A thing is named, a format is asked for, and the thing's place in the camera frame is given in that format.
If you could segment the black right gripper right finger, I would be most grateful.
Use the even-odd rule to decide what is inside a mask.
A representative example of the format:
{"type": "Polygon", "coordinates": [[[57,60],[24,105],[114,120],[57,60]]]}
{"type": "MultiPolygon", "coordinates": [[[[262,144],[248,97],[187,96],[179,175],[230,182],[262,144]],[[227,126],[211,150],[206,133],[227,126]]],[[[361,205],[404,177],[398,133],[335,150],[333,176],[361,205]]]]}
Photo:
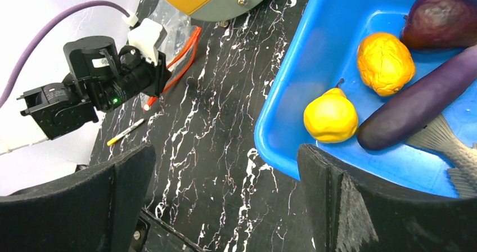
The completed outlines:
{"type": "Polygon", "coordinates": [[[302,144],[297,163],[318,251],[475,251],[476,200],[413,190],[302,144]]]}

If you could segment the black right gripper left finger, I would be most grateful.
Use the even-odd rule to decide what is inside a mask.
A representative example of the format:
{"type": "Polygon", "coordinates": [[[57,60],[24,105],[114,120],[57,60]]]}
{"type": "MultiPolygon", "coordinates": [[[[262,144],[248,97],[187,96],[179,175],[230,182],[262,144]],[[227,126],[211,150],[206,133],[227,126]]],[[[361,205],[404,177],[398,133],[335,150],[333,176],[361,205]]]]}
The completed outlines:
{"type": "Polygon", "coordinates": [[[1,250],[128,251],[155,163],[143,144],[1,197],[1,250]]]}

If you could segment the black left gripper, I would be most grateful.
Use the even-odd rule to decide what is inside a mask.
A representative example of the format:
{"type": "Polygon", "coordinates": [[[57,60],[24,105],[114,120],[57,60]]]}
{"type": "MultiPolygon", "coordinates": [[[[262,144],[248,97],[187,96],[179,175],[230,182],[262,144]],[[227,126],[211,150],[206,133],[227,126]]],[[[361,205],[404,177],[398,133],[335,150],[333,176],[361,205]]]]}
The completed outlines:
{"type": "Polygon", "coordinates": [[[138,48],[126,45],[117,51],[107,36],[67,42],[63,52],[70,69],[63,84],[98,111],[111,112],[140,93],[158,97],[172,77],[164,53],[157,64],[148,63],[138,48]]]}

